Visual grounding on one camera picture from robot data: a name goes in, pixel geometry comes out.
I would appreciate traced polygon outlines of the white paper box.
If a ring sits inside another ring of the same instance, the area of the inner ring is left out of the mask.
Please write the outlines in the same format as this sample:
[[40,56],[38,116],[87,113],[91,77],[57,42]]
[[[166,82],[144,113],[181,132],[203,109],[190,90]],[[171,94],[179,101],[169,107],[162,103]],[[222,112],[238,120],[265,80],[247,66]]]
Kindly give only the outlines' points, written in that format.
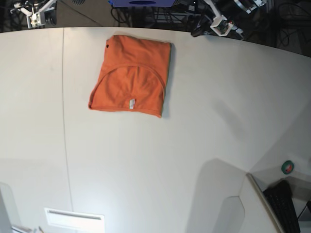
[[88,233],[104,233],[104,216],[45,208],[50,226]]

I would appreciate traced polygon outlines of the black keyboard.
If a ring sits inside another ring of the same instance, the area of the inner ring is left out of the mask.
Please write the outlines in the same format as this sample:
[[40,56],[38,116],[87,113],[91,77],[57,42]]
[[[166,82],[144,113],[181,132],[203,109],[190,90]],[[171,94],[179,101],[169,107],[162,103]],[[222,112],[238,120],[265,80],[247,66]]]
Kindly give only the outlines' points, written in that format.
[[284,232],[300,233],[301,231],[290,190],[284,187],[274,187],[266,189],[263,193]]

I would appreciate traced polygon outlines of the green tape roll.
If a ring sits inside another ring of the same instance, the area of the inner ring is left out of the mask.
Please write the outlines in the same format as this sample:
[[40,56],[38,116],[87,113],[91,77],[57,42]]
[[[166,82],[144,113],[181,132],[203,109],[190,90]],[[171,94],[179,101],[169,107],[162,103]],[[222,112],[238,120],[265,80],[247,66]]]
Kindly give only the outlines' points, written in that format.
[[281,166],[281,171],[285,174],[288,175],[292,173],[294,170],[294,163],[291,160],[285,161],[282,166]]

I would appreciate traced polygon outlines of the blue bin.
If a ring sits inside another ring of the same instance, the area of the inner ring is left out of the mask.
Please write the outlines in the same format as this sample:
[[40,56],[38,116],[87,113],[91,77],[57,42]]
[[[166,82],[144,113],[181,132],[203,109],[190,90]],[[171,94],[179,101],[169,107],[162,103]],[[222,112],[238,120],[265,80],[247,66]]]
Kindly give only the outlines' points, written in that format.
[[171,7],[179,4],[179,0],[109,0],[114,7]]

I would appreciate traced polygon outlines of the orange t-shirt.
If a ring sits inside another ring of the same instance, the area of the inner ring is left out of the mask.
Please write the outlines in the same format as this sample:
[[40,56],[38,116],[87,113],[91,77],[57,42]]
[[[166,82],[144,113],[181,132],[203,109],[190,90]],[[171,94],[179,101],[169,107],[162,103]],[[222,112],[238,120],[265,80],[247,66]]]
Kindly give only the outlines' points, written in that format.
[[106,41],[104,61],[88,102],[91,110],[162,117],[172,45],[127,35]]

